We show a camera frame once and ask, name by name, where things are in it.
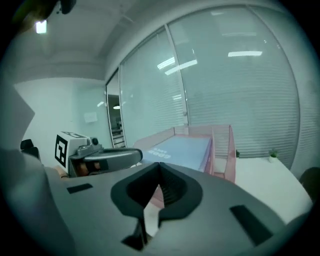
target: pink wire organizer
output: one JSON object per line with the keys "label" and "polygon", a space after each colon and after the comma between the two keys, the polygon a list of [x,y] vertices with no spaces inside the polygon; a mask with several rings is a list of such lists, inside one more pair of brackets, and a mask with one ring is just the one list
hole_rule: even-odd
{"label": "pink wire organizer", "polygon": [[[154,148],[173,137],[209,138],[209,143],[205,149],[205,154],[201,162],[202,171],[232,183],[235,182],[236,148],[231,125],[172,127],[154,135],[139,139],[134,143],[133,147],[144,152],[149,151],[154,153]],[[158,155],[165,156],[162,152],[163,151],[160,150]],[[160,186],[155,190],[151,203],[161,209],[165,207]]]}

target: white desk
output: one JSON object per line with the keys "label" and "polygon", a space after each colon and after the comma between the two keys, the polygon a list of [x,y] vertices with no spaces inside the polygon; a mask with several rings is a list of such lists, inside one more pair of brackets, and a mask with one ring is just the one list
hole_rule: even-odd
{"label": "white desk", "polygon": [[[278,159],[270,163],[267,158],[237,158],[235,184],[269,206],[286,224],[312,207],[305,189]],[[151,236],[158,230],[159,210],[151,203],[144,209]]]}

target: gray surface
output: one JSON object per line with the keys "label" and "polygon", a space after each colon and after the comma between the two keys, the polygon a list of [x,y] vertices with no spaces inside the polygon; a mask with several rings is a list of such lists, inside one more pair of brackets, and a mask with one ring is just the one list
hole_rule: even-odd
{"label": "gray surface", "polygon": [[200,205],[185,219],[165,221],[145,252],[157,255],[235,255],[254,247],[230,207],[245,205],[269,230],[285,225],[265,204],[224,179],[168,164],[197,180],[203,189]]}
{"label": "gray surface", "polygon": [[53,255],[75,256],[73,234],[56,208],[41,162],[19,150],[1,148],[0,158],[3,196],[26,234]]}
{"label": "gray surface", "polygon": [[[78,255],[141,254],[121,243],[133,233],[137,220],[120,213],[111,200],[110,191],[117,181],[144,166],[68,181],[59,180],[56,172],[47,170],[55,202],[73,234]],[[192,169],[170,166],[197,180],[202,186],[203,198],[187,218],[163,222],[143,254],[235,255],[252,249],[253,243],[230,211],[230,207],[237,205],[245,205],[273,233],[285,226],[271,209],[233,183]],[[66,189],[85,183],[93,188],[74,194]]]}
{"label": "gray surface", "polygon": [[[60,180],[54,169],[47,168],[51,191],[62,218],[72,233],[78,256],[138,255],[121,241],[133,234],[137,220],[122,215],[113,204],[112,186],[140,171],[143,165],[93,176]],[[89,183],[89,188],[69,194],[68,187]]]}
{"label": "gray surface", "polygon": [[[1,185],[11,210],[29,235],[55,255],[243,253],[254,246],[229,210],[236,205],[245,205],[273,233],[285,226],[266,205],[233,183],[171,165],[201,184],[202,201],[187,218],[163,222],[155,237],[139,252],[121,243],[134,232],[137,220],[120,213],[110,192],[115,183],[147,165],[61,180],[55,169],[44,171],[35,157],[18,151],[2,154],[6,156],[3,166],[9,169],[10,165],[12,170],[8,176],[8,172],[3,172],[0,180],[6,181]],[[86,183],[93,188],[73,194],[67,190]]]}

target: white wall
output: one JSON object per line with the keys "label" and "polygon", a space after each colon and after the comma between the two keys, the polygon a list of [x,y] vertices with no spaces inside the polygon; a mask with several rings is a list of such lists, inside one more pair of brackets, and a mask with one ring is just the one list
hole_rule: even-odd
{"label": "white wall", "polygon": [[[57,165],[55,143],[58,132],[76,132],[97,137],[105,148],[112,148],[105,83],[83,78],[45,78],[14,85],[35,112],[23,139],[38,147],[45,166]],[[86,123],[84,114],[96,112],[97,121]]]}
{"label": "white wall", "polygon": [[106,92],[108,95],[117,95],[120,94],[119,87],[119,73],[117,72],[111,81],[106,85]]}
{"label": "white wall", "polygon": [[141,14],[122,36],[114,42],[105,62],[105,81],[117,69],[124,58],[145,38],[184,15],[212,7],[253,5],[287,12],[275,1],[269,0],[162,0]]}

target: glass wall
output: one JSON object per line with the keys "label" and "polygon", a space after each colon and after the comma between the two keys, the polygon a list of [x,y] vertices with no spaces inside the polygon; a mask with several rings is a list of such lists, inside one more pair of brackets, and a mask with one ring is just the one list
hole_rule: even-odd
{"label": "glass wall", "polygon": [[246,8],[216,8],[168,25],[190,125],[231,125],[242,157],[275,148],[288,167],[299,131],[298,92],[269,29]]}
{"label": "glass wall", "polygon": [[186,122],[181,77],[165,30],[120,66],[120,103],[127,147]]}
{"label": "glass wall", "polygon": [[292,165],[300,120],[295,79],[272,32],[245,7],[168,24],[167,34],[147,39],[122,63],[120,88],[129,147],[186,123],[231,125],[242,157],[276,149]]}

